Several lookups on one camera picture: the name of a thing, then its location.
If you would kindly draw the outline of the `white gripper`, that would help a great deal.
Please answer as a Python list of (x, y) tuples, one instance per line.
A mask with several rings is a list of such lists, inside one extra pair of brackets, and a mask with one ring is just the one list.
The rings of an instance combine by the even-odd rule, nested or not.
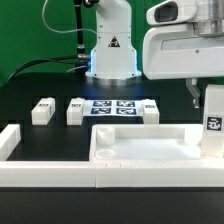
[(224, 76), (224, 36), (199, 37), (191, 24), (151, 28), (142, 59), (143, 73), (151, 80), (188, 78), (186, 87), (199, 108), (197, 78)]

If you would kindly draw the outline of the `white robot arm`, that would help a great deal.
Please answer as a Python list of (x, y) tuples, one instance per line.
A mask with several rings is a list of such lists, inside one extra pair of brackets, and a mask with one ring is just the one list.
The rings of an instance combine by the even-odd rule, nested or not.
[(86, 76), (121, 83), (184, 79), (200, 105), (197, 80), (224, 76), (224, 0), (165, 0), (146, 12), (142, 68), (131, 43), (132, 9), (126, 0), (87, 0), (96, 7), (97, 42)]

